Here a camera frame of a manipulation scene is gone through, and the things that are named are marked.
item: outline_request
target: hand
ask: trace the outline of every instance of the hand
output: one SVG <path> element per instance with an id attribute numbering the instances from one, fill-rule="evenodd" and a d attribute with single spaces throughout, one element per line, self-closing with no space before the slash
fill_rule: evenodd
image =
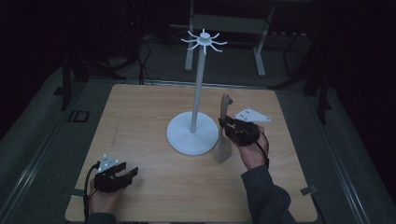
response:
<path id="1" fill-rule="evenodd" d="M 113 213 L 118 201 L 120 200 L 121 194 L 124 189 L 119 189 L 115 192 L 104 193 L 93 188 L 93 179 L 90 182 L 90 195 L 88 205 L 91 213 Z"/>
<path id="2" fill-rule="evenodd" d="M 264 135 L 264 128 L 259 126 L 260 139 L 257 140 L 257 143 L 264 149 L 266 155 L 268 155 L 268 140 L 267 137 Z M 239 149 L 239 153 L 241 154 L 242 162 L 245 164 L 248 170 L 256 168 L 261 165 L 265 165 L 265 155 L 262 154 L 262 151 L 259 147 L 253 143 L 249 146 L 241 147 L 234 143 L 236 147 Z"/>

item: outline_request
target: gray object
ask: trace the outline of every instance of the gray object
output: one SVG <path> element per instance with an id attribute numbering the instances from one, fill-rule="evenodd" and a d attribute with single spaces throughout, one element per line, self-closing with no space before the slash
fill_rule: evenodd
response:
<path id="1" fill-rule="evenodd" d="M 225 117 L 227 116 L 228 105 L 232 103 L 233 99 L 231 99 L 227 93 L 224 93 L 221 98 L 220 119 L 225 120 Z M 228 137 L 223 135 L 223 130 L 224 128 L 219 126 L 219 139 L 214 146 L 215 159 L 218 163 L 227 161 L 227 159 L 230 158 L 233 153 L 232 142 Z"/>

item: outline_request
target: sleeve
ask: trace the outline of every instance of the sleeve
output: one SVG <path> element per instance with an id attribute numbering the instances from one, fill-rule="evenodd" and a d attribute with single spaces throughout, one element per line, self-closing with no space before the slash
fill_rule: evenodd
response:
<path id="1" fill-rule="evenodd" d="M 88 218 L 88 224 L 116 224 L 116 217 L 109 213 L 92 213 Z"/>
<path id="2" fill-rule="evenodd" d="M 289 212 L 289 194 L 274 185 L 265 165 L 245 172 L 242 179 L 254 224 L 297 223 Z"/>

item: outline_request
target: table leg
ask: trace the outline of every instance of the table leg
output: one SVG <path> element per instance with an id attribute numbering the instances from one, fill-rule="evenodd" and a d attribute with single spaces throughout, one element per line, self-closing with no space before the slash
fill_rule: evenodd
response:
<path id="1" fill-rule="evenodd" d="M 268 29 L 271 24 L 271 19 L 274 16 L 274 12 L 275 12 L 275 6 L 271 6 L 266 23 L 262 27 L 262 36 L 260 38 L 260 42 L 257 47 L 253 48 L 254 58 L 256 60 L 257 72 L 259 73 L 259 77 L 265 77 L 264 65 L 262 63 L 262 46 L 264 45 L 265 37 L 267 37 L 268 35 Z"/>

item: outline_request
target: white mug tree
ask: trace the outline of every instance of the white mug tree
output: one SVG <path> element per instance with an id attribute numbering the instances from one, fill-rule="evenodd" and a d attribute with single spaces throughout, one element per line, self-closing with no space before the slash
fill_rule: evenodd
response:
<path id="1" fill-rule="evenodd" d="M 189 34 L 195 39 L 181 39 L 188 43 L 196 42 L 188 50 L 194 50 L 198 46 L 200 47 L 193 109 L 192 111 L 175 116 L 168 124 L 166 135 L 169 143 L 175 150 L 188 155 L 199 155 L 210 150 L 219 138 L 219 130 L 216 122 L 208 115 L 198 112 L 205 70 L 206 47 L 210 46 L 213 50 L 222 52 L 222 50 L 216 49 L 213 44 L 225 45 L 227 42 L 219 43 L 213 41 L 219 34 L 211 37 L 209 33 L 205 32 L 205 29 L 201 32 L 200 36 L 193 35 L 190 31 Z"/>

